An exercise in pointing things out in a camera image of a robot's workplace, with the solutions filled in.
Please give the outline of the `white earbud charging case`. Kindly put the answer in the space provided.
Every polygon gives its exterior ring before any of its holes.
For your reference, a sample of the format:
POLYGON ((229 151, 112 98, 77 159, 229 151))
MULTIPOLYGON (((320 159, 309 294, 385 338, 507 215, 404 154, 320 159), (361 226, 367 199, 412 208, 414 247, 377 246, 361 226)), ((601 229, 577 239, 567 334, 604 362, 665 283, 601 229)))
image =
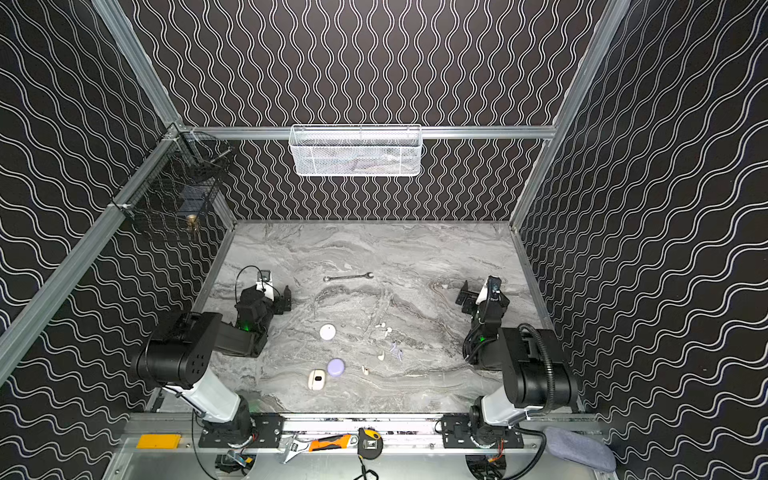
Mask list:
POLYGON ((337 330, 332 324, 324 324, 319 330, 320 338, 324 341, 333 340, 336 336, 336 332, 337 330))

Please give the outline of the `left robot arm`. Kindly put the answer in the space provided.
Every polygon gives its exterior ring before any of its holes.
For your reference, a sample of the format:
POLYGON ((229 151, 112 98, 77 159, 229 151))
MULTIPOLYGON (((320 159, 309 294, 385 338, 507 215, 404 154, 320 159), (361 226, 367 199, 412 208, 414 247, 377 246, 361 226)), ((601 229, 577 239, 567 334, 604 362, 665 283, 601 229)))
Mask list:
POLYGON ((202 448, 276 448, 284 419, 254 414, 248 401, 209 368, 212 354, 257 358, 275 316, 292 308, 292 292, 258 282, 241 292, 234 324, 216 312, 169 312, 131 361, 131 375, 186 402, 201 426, 202 448))

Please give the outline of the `purple earbud charging case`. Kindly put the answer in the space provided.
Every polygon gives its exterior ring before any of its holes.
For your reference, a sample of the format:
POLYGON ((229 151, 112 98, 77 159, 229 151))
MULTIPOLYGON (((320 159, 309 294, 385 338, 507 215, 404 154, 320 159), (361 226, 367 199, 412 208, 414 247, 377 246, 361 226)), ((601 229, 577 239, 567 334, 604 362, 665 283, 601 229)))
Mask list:
POLYGON ((345 362, 340 358, 333 358, 327 364, 327 374, 331 377, 340 377, 346 369, 345 362))

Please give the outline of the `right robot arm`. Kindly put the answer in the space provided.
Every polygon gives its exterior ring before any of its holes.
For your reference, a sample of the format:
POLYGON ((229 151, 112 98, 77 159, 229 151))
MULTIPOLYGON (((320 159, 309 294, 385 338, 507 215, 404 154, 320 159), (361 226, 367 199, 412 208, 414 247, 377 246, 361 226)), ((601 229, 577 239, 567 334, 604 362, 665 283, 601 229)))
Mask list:
POLYGON ((530 415, 578 407, 577 382, 554 331, 525 322, 505 327, 510 299, 501 287, 501 279, 490 276, 478 292, 464 283, 456 298, 470 316, 462 341, 464 361, 477 370, 502 375, 501 386, 470 407, 469 439, 480 447, 514 438, 513 426, 530 415))

